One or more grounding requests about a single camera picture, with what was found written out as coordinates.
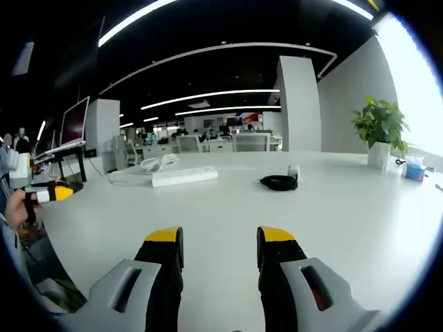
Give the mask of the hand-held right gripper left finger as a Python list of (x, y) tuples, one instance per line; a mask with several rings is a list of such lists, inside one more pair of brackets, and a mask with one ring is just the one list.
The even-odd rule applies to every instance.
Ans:
[(67, 316), (68, 331), (177, 331), (183, 291), (183, 230), (148, 235), (134, 259), (124, 259)]

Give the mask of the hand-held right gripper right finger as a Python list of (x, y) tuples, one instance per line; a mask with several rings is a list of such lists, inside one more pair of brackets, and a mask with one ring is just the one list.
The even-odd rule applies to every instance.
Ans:
[(348, 282), (309, 258), (285, 230), (257, 229), (258, 290), (266, 331), (379, 331), (386, 319), (366, 310)]

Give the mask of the person's left hand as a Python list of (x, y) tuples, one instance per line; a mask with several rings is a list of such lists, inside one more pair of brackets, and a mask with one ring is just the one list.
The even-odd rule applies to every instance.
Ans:
[(15, 190), (6, 203), (5, 218), (8, 225), (17, 230), (28, 219), (28, 212), (25, 206), (26, 192)]

